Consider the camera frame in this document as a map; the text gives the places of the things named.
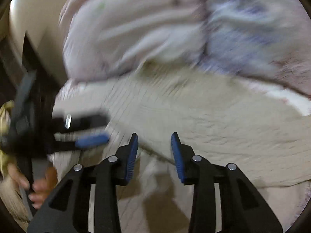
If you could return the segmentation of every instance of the yellow sleeve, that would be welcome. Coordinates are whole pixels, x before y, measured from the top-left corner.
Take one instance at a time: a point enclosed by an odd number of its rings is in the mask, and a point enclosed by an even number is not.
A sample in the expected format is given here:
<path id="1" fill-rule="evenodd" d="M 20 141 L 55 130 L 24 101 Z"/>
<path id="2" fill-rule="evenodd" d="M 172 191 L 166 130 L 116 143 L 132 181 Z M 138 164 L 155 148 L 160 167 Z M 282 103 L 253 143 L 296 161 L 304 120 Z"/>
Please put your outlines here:
<path id="1" fill-rule="evenodd" d="M 14 107 L 14 102 L 10 101 L 4 103 L 0 108 L 0 135 L 7 133 L 8 131 L 8 117 L 10 110 Z M 3 177 L 7 176 L 8 163 L 15 163 L 15 158 L 5 154 L 0 148 L 0 171 Z"/>

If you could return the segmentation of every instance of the bed sheet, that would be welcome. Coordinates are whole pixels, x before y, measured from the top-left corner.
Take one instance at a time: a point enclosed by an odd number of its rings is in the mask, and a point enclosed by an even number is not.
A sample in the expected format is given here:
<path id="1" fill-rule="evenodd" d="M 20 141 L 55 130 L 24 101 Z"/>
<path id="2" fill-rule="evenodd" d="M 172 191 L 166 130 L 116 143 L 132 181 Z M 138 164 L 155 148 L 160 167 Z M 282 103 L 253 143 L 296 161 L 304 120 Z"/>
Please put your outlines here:
<path id="1" fill-rule="evenodd" d="M 268 97 L 278 98 L 294 106 L 303 116 L 311 113 L 311 101 L 286 89 L 283 86 L 263 83 L 256 80 L 241 78 L 240 82 L 247 88 L 261 92 Z M 60 91 L 57 103 L 70 108 L 70 101 L 64 101 L 80 94 L 87 94 L 96 86 L 94 83 L 74 84 L 68 81 Z M 128 137 L 120 136 L 117 130 L 106 128 L 111 134 L 111 141 L 118 141 L 122 146 Z M 80 155 L 78 152 L 61 153 L 52 156 L 59 179 L 76 163 L 90 166 L 115 152 L 109 145 L 94 149 Z M 162 158 L 139 150 L 135 165 L 134 179 L 127 187 L 118 187 L 118 207 L 122 232 L 156 233 L 156 232 L 188 232 L 191 215 L 193 187 L 183 186 L 178 179 L 175 166 Z M 278 219 L 284 231 L 295 221 L 308 202 L 311 194 L 311 182 L 306 181 L 291 187 L 269 187 L 259 189 Z M 221 230 L 220 203 L 217 206 L 217 230 Z M 94 232 L 93 224 L 94 187 L 90 198 L 89 231 Z"/>

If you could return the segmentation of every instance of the beige blanket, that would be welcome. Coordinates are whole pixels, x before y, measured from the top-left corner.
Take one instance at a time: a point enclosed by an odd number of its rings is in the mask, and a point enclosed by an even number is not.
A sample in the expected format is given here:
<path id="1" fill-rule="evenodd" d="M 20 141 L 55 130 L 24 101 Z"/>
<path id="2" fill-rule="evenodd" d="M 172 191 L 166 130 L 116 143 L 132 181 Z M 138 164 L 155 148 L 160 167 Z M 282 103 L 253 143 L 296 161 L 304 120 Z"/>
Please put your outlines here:
<path id="1" fill-rule="evenodd" d="M 212 163 L 235 162 L 257 187 L 290 186 L 311 176 L 309 117 L 232 78 L 150 63 L 137 74 L 97 83 L 92 91 L 56 103 L 55 111 L 60 109 L 73 115 L 108 111 L 107 129 L 125 139 L 136 132 L 143 149 L 170 161 L 170 136 L 177 131 Z M 118 145 L 112 141 L 108 147 L 113 152 Z"/>

